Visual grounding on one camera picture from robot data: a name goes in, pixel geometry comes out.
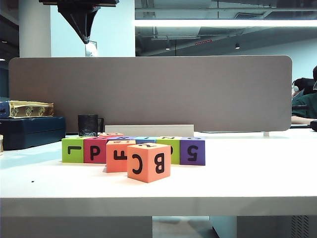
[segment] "desk leg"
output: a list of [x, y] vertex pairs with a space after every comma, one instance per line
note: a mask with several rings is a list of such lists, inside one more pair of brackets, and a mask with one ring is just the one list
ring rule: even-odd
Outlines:
[[151, 238], [152, 217], [6, 217], [2, 238]]
[[317, 237], [317, 216], [210, 216], [220, 238]]

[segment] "mug handle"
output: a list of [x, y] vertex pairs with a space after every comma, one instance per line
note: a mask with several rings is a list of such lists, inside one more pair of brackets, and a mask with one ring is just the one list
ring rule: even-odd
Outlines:
[[103, 132], [104, 131], [104, 119], [103, 118], [98, 118], [98, 125], [99, 125], [99, 131], [98, 132]]

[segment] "black mug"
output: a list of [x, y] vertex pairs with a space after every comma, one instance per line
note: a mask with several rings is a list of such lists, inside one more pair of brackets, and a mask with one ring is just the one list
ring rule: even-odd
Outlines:
[[98, 131], [102, 132], [104, 128], [104, 119], [98, 118], [98, 115], [78, 115], [78, 135], [79, 136], [98, 136]]

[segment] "fluorescent light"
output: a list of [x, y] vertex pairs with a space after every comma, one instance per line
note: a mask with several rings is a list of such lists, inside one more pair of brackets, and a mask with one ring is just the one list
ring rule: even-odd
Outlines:
[[317, 20], [134, 20], [144, 27], [317, 27]]

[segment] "alphabet block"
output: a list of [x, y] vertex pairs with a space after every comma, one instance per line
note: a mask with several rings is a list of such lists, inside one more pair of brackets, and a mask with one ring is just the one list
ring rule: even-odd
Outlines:
[[153, 182], [170, 176], [171, 146], [145, 143], [127, 148], [128, 177]]
[[180, 164], [206, 165], [204, 137], [182, 137], [180, 140]]
[[156, 143], [156, 136], [137, 136], [134, 138], [137, 144], [142, 143]]
[[121, 136], [109, 137], [108, 140], [134, 140], [134, 138], [135, 136], [121, 135]]
[[68, 137], [61, 140], [62, 162], [83, 163], [84, 162], [84, 140], [91, 136]]
[[106, 145], [107, 173], [127, 172], [127, 146], [135, 140], [110, 140]]
[[99, 136], [116, 137], [116, 136], [123, 136], [123, 134], [122, 133], [117, 133], [117, 132], [110, 132], [110, 133], [100, 133]]
[[171, 162], [179, 165], [180, 163], [180, 136], [160, 136], [156, 139], [156, 143], [171, 146]]
[[108, 137], [97, 136], [84, 140], [84, 163], [106, 163]]

